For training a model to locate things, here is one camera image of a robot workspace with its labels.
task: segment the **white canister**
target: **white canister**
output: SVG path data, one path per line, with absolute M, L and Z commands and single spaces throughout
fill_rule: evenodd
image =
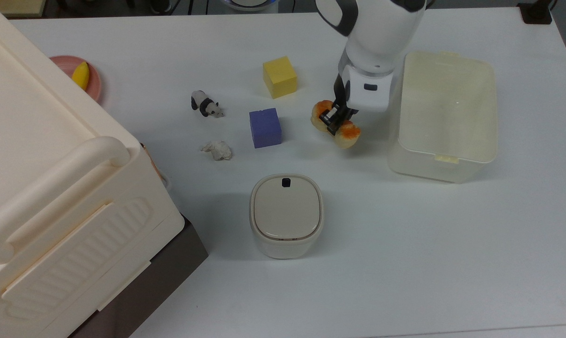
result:
M 319 237 L 324 223 L 319 186 L 297 174 L 260 180 L 252 191 L 249 213 L 260 251 L 277 259 L 305 254 Z

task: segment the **pink plate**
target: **pink plate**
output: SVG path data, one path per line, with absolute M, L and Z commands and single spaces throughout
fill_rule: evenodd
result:
M 79 66 L 79 64 L 86 62 L 86 60 L 83 60 L 82 58 L 71 55 L 52 56 L 50 60 L 52 60 L 56 66 L 62 69 L 62 71 L 64 71 L 64 73 L 66 73 L 69 77 L 72 77 L 72 73 L 75 72 L 75 69 Z M 89 65 L 89 83 L 87 83 L 87 89 L 85 91 L 97 102 L 101 94 L 101 79 L 95 67 L 89 62 L 87 62 L 87 64 Z

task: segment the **yellow cube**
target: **yellow cube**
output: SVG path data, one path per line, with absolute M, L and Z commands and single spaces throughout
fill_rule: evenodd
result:
M 287 56 L 262 64 L 264 83 L 273 99 L 298 89 L 298 76 Z

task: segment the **black button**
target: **black button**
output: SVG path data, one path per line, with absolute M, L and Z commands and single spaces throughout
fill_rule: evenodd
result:
M 364 89 L 365 90 L 372 90 L 373 92 L 376 92 L 377 91 L 377 85 L 364 84 Z

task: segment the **drawer handle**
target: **drawer handle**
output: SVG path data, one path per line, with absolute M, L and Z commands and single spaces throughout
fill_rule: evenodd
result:
M 7 240 L 15 231 L 86 173 L 106 160 L 110 160 L 114 167 L 122 167 L 129 162 L 130 155 L 124 144 L 114 137 L 100 136 L 88 139 L 2 205 L 0 207 L 0 264 L 7 263 L 14 256 L 14 246 Z

